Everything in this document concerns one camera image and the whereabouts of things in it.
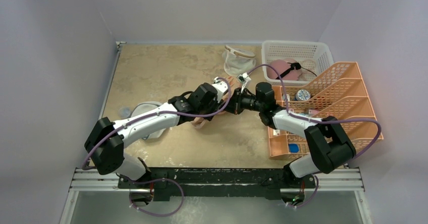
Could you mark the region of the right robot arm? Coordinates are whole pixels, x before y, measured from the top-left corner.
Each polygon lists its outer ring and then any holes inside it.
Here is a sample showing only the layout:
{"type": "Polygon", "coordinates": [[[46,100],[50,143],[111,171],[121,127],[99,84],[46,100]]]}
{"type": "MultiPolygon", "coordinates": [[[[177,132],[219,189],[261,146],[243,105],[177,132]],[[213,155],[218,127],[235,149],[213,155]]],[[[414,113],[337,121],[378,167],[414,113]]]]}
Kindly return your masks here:
{"type": "Polygon", "coordinates": [[[258,112],[265,126],[293,133],[304,138],[309,153],[284,166],[283,180],[289,187],[296,187],[303,177],[329,174],[356,156],[356,149],[338,120],[304,118],[277,103],[271,84],[256,85],[256,93],[236,88],[225,111],[238,115],[244,110],[258,112]]]}

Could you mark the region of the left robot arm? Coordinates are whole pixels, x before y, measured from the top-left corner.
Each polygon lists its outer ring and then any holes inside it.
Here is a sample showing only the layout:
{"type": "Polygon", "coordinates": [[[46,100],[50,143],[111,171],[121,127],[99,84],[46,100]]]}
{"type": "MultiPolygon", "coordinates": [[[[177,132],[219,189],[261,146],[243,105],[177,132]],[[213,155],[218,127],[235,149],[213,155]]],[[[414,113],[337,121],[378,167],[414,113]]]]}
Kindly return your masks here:
{"type": "Polygon", "coordinates": [[[88,153],[82,165],[90,170],[88,161],[100,175],[118,174],[127,177],[137,188],[150,183],[151,171],[144,160],[125,153],[135,141],[160,130],[191,122],[196,118],[212,119],[220,113],[226,102],[223,96],[230,95],[230,84],[224,78],[215,83],[203,83],[196,90],[169,99],[166,103],[148,112],[124,120],[99,119],[84,147],[88,153]]]}

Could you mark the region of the pink bra in basket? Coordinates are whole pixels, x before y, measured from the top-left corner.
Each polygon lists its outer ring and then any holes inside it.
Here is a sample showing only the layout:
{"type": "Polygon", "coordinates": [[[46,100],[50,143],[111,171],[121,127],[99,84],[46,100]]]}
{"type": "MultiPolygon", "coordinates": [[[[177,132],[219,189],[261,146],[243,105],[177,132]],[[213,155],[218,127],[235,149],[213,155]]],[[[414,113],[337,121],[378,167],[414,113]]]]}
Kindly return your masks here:
{"type": "Polygon", "coordinates": [[[279,80],[279,76],[285,81],[297,81],[302,74],[301,65],[294,59],[274,60],[270,63],[272,68],[267,68],[266,74],[269,79],[279,80]]]}

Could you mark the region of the blue item in organizer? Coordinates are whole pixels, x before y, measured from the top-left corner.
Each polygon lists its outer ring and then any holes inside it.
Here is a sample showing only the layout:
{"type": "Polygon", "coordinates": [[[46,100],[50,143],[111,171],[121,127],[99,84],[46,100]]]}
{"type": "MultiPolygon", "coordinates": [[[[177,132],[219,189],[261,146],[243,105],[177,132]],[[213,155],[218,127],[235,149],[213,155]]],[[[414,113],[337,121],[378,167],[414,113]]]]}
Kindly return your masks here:
{"type": "Polygon", "coordinates": [[[290,143],[290,144],[288,144],[288,147],[289,147],[289,152],[290,153],[299,153],[299,151],[300,151],[300,148],[299,148],[298,144],[290,143]]]}

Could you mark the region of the white plastic basket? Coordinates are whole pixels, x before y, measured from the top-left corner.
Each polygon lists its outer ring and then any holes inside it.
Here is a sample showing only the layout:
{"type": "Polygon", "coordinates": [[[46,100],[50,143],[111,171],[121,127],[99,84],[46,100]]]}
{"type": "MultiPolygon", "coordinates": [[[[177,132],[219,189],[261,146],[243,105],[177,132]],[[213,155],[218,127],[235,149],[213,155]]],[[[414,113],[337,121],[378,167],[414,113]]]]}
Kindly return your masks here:
{"type": "Polygon", "coordinates": [[[261,63],[275,60],[296,61],[301,75],[296,80],[284,79],[286,86],[303,86],[327,70],[334,60],[329,47],[321,42],[267,40],[261,46],[261,63]]]}

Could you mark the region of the orange plastic desk organizer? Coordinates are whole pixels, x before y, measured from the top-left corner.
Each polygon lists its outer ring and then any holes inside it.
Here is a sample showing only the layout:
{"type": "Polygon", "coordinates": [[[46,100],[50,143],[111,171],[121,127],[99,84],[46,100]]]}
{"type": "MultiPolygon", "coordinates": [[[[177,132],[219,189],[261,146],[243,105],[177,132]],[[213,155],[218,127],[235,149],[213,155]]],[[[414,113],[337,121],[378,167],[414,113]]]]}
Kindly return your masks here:
{"type": "Polygon", "coordinates": [[[360,118],[376,119],[365,83],[356,62],[338,62],[314,80],[303,86],[287,86],[274,83],[275,99],[280,106],[288,106],[292,113],[304,117],[326,118],[334,116],[347,120],[342,127],[357,152],[361,152],[378,132],[377,125],[361,122],[360,118]],[[298,90],[310,92],[311,99],[296,101],[298,90]]]}

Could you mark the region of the white mesh drawstring bag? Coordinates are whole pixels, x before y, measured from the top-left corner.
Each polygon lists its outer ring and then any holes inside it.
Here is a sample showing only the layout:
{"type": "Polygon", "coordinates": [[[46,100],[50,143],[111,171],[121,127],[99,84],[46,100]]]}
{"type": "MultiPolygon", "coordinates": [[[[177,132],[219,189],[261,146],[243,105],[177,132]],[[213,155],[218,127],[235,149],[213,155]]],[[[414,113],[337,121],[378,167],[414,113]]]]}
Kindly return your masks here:
{"type": "Polygon", "coordinates": [[[230,45],[225,45],[222,57],[224,59],[224,71],[230,76],[246,73],[256,65],[255,53],[230,45]]]}

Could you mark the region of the metal corner bracket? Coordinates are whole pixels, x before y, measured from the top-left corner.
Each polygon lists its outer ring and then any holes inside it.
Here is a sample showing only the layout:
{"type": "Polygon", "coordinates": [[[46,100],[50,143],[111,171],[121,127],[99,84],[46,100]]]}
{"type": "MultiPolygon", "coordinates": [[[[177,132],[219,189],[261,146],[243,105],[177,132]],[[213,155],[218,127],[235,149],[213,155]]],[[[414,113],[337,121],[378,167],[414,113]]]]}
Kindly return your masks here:
{"type": "Polygon", "coordinates": [[[125,41],[116,41],[117,44],[117,53],[120,53],[123,47],[127,44],[125,41]]]}

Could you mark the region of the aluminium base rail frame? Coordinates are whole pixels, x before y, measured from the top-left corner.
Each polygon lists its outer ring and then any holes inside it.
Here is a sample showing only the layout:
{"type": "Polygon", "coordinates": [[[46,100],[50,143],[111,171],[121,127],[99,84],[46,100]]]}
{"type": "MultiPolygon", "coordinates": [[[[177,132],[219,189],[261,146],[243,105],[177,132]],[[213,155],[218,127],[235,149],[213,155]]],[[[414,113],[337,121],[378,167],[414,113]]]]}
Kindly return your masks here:
{"type": "Polygon", "coordinates": [[[312,174],[294,179],[283,169],[154,167],[148,180],[142,183],[116,174],[100,175],[96,170],[76,169],[72,178],[61,223],[71,223],[80,193],[136,192],[154,195],[154,201],[171,197],[263,197],[283,200],[297,208],[313,200],[322,191],[352,192],[363,223],[372,223],[364,196],[364,183],[359,169],[338,169],[330,174],[312,174]]]}

